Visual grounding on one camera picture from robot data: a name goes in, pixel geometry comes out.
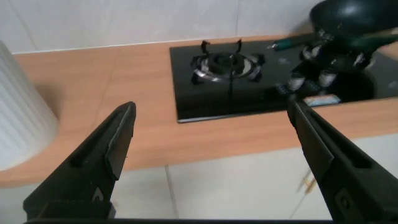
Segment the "white tile wall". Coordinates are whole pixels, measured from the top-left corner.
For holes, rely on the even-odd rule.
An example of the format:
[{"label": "white tile wall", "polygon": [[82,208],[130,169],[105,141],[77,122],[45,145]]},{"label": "white tile wall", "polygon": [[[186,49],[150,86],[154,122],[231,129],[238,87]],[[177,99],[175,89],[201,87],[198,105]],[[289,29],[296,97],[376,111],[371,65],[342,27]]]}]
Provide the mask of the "white tile wall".
[{"label": "white tile wall", "polygon": [[12,52],[310,30],[321,0],[2,0],[0,39]]},{"label": "white tile wall", "polygon": [[11,0],[39,50],[232,37],[238,0]]},{"label": "white tile wall", "polygon": [[239,0],[237,36],[308,32],[308,15],[321,0]]},{"label": "white tile wall", "polygon": [[9,0],[0,1],[0,39],[14,53],[36,50]]}]

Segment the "sticker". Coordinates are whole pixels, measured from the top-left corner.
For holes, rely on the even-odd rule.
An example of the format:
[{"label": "sticker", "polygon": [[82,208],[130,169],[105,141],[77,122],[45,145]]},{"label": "sticker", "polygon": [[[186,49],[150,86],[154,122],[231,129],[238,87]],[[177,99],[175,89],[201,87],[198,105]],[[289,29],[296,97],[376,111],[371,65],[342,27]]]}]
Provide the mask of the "sticker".
[{"label": "sticker", "polygon": [[341,102],[336,95],[309,96],[304,98],[304,102],[309,106],[332,105]]}]

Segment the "burner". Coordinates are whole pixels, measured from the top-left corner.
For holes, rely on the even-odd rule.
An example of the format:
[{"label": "burner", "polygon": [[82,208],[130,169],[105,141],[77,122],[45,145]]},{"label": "burner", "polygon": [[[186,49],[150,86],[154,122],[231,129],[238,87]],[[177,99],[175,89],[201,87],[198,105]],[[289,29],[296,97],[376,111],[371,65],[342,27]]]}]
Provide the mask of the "burner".
[{"label": "burner", "polygon": [[373,65],[372,55],[341,50],[327,44],[305,46],[302,55],[321,68],[346,73],[360,73]]},{"label": "burner", "polygon": [[231,72],[242,73],[245,68],[245,58],[239,54],[215,53],[209,54],[207,65],[215,75],[229,75]]},{"label": "burner", "polygon": [[193,84],[200,84],[198,77],[213,82],[231,82],[232,79],[244,78],[258,82],[261,66],[264,64],[263,55],[239,54],[241,42],[239,41],[236,53],[220,52],[209,53],[206,49],[208,42],[201,45],[204,55],[192,59]]}]

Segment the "kitchen counter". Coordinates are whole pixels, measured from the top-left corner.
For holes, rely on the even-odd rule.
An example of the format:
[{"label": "kitchen counter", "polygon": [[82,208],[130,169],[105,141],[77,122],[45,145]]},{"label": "kitchen counter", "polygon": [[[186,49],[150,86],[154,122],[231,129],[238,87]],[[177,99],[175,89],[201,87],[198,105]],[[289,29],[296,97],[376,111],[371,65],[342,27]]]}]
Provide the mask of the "kitchen counter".
[{"label": "kitchen counter", "polygon": [[[275,39],[248,37],[243,41]],[[233,39],[211,43],[235,42]],[[56,140],[0,172],[0,187],[46,178],[115,107],[137,105],[124,169],[141,169],[299,146],[286,112],[177,124],[169,47],[200,40],[16,55],[59,119]],[[398,58],[398,45],[383,51]],[[398,98],[316,109],[349,138],[398,132]]]}]

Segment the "green handle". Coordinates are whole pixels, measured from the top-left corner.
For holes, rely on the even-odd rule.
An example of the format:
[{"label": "green handle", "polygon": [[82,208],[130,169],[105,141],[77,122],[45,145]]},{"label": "green handle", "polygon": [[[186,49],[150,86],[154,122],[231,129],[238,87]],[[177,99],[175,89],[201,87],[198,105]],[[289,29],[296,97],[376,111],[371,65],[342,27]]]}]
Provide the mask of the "green handle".
[{"label": "green handle", "polygon": [[314,40],[316,40],[316,38],[317,37],[314,33],[303,34],[303,35],[298,35],[298,36],[294,36],[294,37],[288,37],[288,38],[276,40],[270,46],[270,48],[272,48],[275,51],[291,49],[291,48],[299,46],[299,45],[313,42]]}]

